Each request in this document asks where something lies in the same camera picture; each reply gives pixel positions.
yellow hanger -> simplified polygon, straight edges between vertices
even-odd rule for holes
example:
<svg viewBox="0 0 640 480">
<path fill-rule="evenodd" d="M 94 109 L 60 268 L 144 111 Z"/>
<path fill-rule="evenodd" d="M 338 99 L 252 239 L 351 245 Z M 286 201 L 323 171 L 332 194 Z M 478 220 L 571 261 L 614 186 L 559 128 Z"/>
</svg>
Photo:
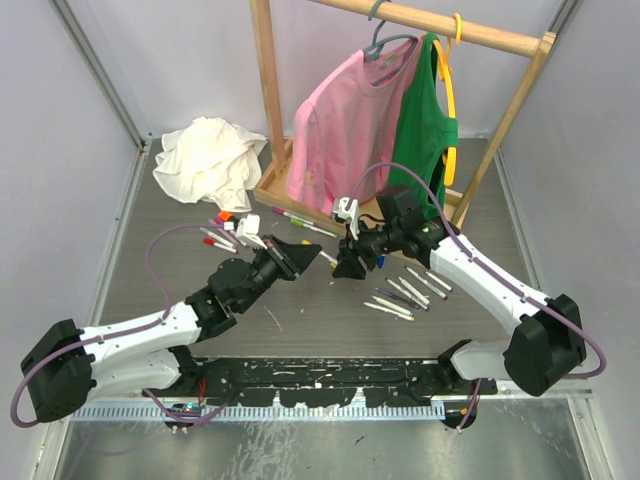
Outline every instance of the yellow hanger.
<svg viewBox="0 0 640 480">
<path fill-rule="evenodd" d="M 454 14 L 456 19 L 456 45 L 460 43 L 460 37 L 462 36 L 462 18 L 459 14 Z M 449 111 L 449 118 L 456 118 L 456 100 L 453 93 L 453 81 L 451 80 L 451 67 L 449 66 L 449 54 L 451 53 L 451 38 L 447 38 L 447 51 L 442 51 L 442 45 L 439 40 L 433 42 L 436 51 L 438 52 L 438 73 L 440 80 L 445 84 L 447 91 L 447 108 Z M 444 170 L 444 184 L 450 187 L 453 184 L 453 179 L 456 175 L 456 161 L 458 157 L 458 149 L 456 147 L 447 148 L 447 153 L 442 154 L 442 161 L 445 165 Z"/>
</svg>

blue hanger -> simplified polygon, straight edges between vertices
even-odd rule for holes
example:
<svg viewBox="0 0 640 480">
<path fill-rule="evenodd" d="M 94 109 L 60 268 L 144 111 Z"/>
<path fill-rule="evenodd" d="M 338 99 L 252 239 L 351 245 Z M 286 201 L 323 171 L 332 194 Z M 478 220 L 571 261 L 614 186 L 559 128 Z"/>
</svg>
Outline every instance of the blue hanger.
<svg viewBox="0 0 640 480">
<path fill-rule="evenodd" d="M 367 19 L 369 21 L 371 21 L 373 19 L 373 16 L 378 11 L 378 7 L 384 1 L 389 1 L 390 2 L 391 0 L 376 0 L 376 2 L 371 7 L 371 10 L 369 11 L 369 15 L 367 17 Z M 378 58 L 380 58 L 380 52 L 382 52 L 382 49 L 384 48 L 385 44 L 387 44 L 388 42 L 391 42 L 393 40 L 399 40 L 399 39 L 402 39 L 402 38 L 409 38 L 409 39 L 413 39 L 413 40 L 416 40 L 416 41 L 418 40 L 418 37 L 416 37 L 415 35 L 400 34 L 400 35 L 392 35 L 390 37 L 387 37 L 387 38 L 384 38 L 384 39 L 378 41 L 378 33 L 380 32 L 380 29 L 382 28 L 382 26 L 385 23 L 387 23 L 387 21 L 386 20 L 382 20 L 378 24 L 376 29 L 373 31 L 373 39 L 371 40 L 371 45 L 369 45 L 368 47 L 362 49 L 362 52 L 364 53 L 365 61 L 377 60 Z"/>
</svg>

clothing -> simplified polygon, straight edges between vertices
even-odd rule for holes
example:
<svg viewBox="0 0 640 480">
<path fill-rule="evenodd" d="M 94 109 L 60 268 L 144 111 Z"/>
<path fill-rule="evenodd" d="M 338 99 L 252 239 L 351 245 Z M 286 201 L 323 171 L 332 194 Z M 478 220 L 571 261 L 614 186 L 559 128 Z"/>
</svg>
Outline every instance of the clothing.
<svg viewBox="0 0 640 480">
<path fill-rule="evenodd" d="M 425 37 L 413 82 L 402 98 L 393 162 L 418 174 L 444 207 L 446 189 L 442 154 L 448 147 L 458 146 L 458 120 L 442 113 L 436 95 L 438 52 L 433 42 L 437 39 L 433 33 Z M 427 192 L 405 172 L 391 169 L 389 186 L 392 185 L 406 185 L 427 218 L 437 214 Z"/>
<path fill-rule="evenodd" d="M 198 118 L 162 136 L 164 151 L 156 155 L 153 176 L 179 202 L 204 200 L 227 212 L 248 212 L 245 190 L 262 176 L 258 154 L 266 143 L 264 136 L 221 118 Z"/>
<path fill-rule="evenodd" d="M 291 198 L 330 214 L 334 200 L 351 195 L 369 165 L 391 160 L 402 94 L 421 45 L 421 40 L 408 40 L 367 62 L 361 50 L 354 53 L 300 106 L 286 182 Z M 384 83 L 372 85 L 394 70 Z M 387 168 L 369 175 L 358 200 L 373 197 L 388 175 Z"/>
</svg>

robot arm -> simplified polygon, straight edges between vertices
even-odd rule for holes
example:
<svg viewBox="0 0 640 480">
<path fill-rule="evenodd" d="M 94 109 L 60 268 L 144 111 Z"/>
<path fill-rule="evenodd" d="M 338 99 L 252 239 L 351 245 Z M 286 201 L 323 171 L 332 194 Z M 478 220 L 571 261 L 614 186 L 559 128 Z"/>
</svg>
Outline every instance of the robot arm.
<svg viewBox="0 0 640 480">
<path fill-rule="evenodd" d="M 465 340 L 454 345 L 438 358 L 447 384 L 460 378 L 512 380 L 530 395 L 539 396 L 584 361 L 584 340 L 527 301 L 533 299 L 546 304 L 581 327 L 578 307 L 569 297 L 561 295 L 550 299 L 526 286 L 495 265 L 454 229 L 458 234 L 455 240 L 471 252 L 470 258 L 448 235 L 439 218 L 427 220 L 424 217 L 406 187 L 387 188 L 376 196 L 376 200 L 384 224 L 369 228 L 356 219 L 359 223 L 355 230 L 357 238 L 349 226 L 346 238 L 340 242 L 334 277 L 363 279 L 365 267 L 373 270 L 378 256 L 401 251 L 457 283 L 500 322 L 511 339 L 491 344 Z M 349 217 L 349 212 L 339 211 L 346 205 L 348 202 L 336 202 L 336 220 Z M 351 206 L 351 210 L 357 212 L 357 207 Z M 491 275 L 481 265 L 498 275 Z M 522 296 L 516 295 L 507 285 L 517 287 Z"/>
<path fill-rule="evenodd" d="M 46 364 L 28 383 L 40 422 L 59 420 L 97 397 L 143 388 L 189 391 L 198 368 L 188 345 L 217 337 L 236 324 L 278 280 L 295 280 L 321 250 L 319 245 L 292 245 L 274 236 L 261 239 L 251 263 L 238 258 L 222 262 L 207 285 L 175 304 L 166 318 L 147 326 L 163 311 L 115 325 L 78 329 L 73 320 L 56 323 L 21 363 L 24 375 L 60 348 L 100 337 L 102 341 L 72 350 Z M 130 331 L 113 338 L 112 334 Z"/>
</svg>

sleeve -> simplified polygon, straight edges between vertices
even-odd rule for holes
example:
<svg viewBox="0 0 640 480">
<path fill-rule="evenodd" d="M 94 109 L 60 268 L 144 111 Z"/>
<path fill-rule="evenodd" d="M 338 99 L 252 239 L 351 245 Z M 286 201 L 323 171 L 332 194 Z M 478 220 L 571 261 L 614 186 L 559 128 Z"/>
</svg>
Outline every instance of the sleeve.
<svg viewBox="0 0 640 480">
<path fill-rule="evenodd" d="M 294 200 L 322 210 L 324 206 L 324 152 L 320 125 L 313 105 L 304 102 L 294 118 L 293 158 L 286 189 Z"/>
</svg>

